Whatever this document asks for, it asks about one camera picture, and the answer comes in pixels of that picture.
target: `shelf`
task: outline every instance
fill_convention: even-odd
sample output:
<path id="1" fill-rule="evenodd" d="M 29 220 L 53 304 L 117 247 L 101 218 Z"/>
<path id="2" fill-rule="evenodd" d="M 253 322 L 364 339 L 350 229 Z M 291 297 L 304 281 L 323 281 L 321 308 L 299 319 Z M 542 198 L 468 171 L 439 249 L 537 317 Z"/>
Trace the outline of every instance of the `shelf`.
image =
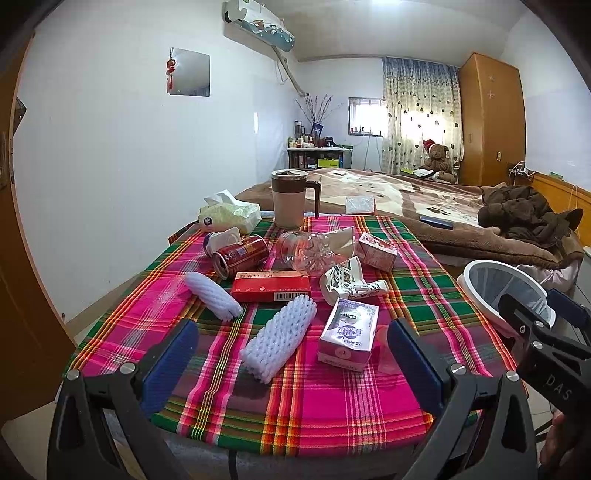
<path id="1" fill-rule="evenodd" d="M 337 148 L 337 147 L 314 147 L 314 148 L 288 148 L 287 151 L 290 152 L 345 152 L 347 151 L 346 148 Z"/>

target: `mug handle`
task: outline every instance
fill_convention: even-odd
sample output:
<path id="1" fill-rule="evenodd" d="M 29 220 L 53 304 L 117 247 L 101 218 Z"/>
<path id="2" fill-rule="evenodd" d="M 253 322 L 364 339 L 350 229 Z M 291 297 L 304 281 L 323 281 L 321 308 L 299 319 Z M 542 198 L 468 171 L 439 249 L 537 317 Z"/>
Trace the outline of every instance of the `mug handle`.
<path id="1" fill-rule="evenodd" d="M 319 217 L 320 210 L 320 188 L 321 183 L 318 180 L 306 180 L 306 188 L 314 189 L 314 216 Z"/>

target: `wooden wardrobe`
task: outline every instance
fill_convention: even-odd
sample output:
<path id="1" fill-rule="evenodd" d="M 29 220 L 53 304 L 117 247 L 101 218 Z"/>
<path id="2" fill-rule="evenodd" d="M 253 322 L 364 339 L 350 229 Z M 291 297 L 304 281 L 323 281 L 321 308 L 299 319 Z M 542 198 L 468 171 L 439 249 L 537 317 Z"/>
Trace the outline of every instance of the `wooden wardrobe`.
<path id="1" fill-rule="evenodd" d="M 515 67 L 473 53 L 458 72 L 462 97 L 462 185 L 494 186 L 525 160 L 525 108 Z"/>

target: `soda can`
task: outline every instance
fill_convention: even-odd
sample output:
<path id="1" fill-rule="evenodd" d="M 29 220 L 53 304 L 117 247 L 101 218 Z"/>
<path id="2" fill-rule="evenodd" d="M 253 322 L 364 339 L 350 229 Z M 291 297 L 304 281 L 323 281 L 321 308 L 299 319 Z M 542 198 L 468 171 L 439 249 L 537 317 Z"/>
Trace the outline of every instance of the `soda can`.
<path id="1" fill-rule="evenodd" d="M 223 247 L 212 255 L 213 268 L 224 280 L 238 272 L 248 272 L 269 257 L 269 247 L 259 235 L 247 236 L 240 243 Z"/>

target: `blue gripper pad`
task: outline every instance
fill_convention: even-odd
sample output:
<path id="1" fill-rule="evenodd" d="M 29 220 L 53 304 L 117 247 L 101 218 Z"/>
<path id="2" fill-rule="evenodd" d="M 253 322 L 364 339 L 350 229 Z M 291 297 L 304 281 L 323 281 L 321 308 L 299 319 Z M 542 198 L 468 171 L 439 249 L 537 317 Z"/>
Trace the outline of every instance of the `blue gripper pad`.
<path id="1" fill-rule="evenodd" d="M 181 322 L 140 360 L 140 406 L 147 417 L 161 411 L 172 395 L 197 348 L 199 330 L 188 319 Z"/>
<path id="2" fill-rule="evenodd" d="M 420 407 L 435 417 L 443 411 L 445 362 L 430 352 L 406 319 L 394 320 L 388 327 L 388 346 L 400 366 Z"/>
<path id="3" fill-rule="evenodd" d="M 556 314 L 564 318 L 573 327 L 585 328 L 589 322 L 589 312 L 575 301 L 568 298 L 561 291 L 553 288 L 546 297 L 548 307 L 553 309 Z"/>

